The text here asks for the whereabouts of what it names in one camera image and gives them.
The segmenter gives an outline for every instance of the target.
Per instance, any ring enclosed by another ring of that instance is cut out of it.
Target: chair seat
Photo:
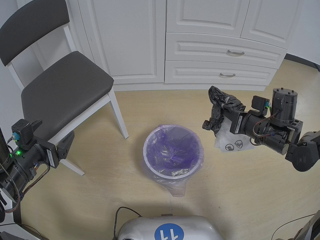
[[[34,135],[46,141],[106,95],[113,78],[86,56],[74,51],[58,60],[21,94],[24,118],[42,119]]]

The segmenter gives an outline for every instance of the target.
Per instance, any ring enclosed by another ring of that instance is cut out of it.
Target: purple trash bag
[[[143,146],[143,167],[149,178],[175,197],[185,194],[186,183],[202,168],[204,152],[193,131],[176,124],[160,125]]]

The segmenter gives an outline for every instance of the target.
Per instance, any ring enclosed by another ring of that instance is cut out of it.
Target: chair backrest
[[[65,0],[33,0],[17,10],[0,28],[0,59],[6,66],[24,49],[69,23]]]

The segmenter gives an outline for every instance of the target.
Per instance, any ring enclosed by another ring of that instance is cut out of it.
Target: chair frame
[[[76,46],[73,42],[69,24],[63,25],[63,30],[66,35],[66,39],[69,45],[69,48],[71,52],[77,51]],[[12,62],[9,62],[7,65],[7,68],[9,69],[11,75],[13,76],[14,80],[16,81],[18,87],[20,90],[24,89],[24,85],[22,84],[19,76],[17,75],[16,70],[14,69],[14,66]],[[83,121],[85,121],[88,117],[90,117],[92,114],[94,114],[96,111],[98,111],[100,108],[102,108],[104,105],[106,105],[108,102],[111,103],[112,110],[114,112],[114,115],[117,119],[118,126],[120,128],[120,131],[122,133],[122,136],[126,139],[129,137],[129,134],[127,132],[125,122],[123,121],[120,108],[118,106],[118,102],[115,96],[115,92],[113,90],[113,87],[102,98],[100,98],[97,102],[95,102],[93,105],[91,105],[89,108],[87,108],[85,111],[83,111],[80,115],[78,115],[76,118],[74,118],[71,122],[69,122],[65,127],[63,127],[54,137],[52,137],[49,142],[53,143],[54,145],[57,145],[59,141],[61,141],[70,131],[74,130],[78,125],[80,125]],[[79,167],[74,165],[72,162],[70,162],[68,159],[61,159],[60,162],[70,168],[71,170],[75,171],[76,173],[80,174],[81,176],[85,174],[83,170],[81,170]]]

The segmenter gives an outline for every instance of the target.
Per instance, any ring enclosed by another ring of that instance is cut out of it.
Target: drawer
[[[228,62],[278,69],[286,53],[286,49],[239,37],[166,33],[167,61]]]
[[[269,67],[235,63],[167,60],[165,62],[165,83],[267,86],[276,71]]]

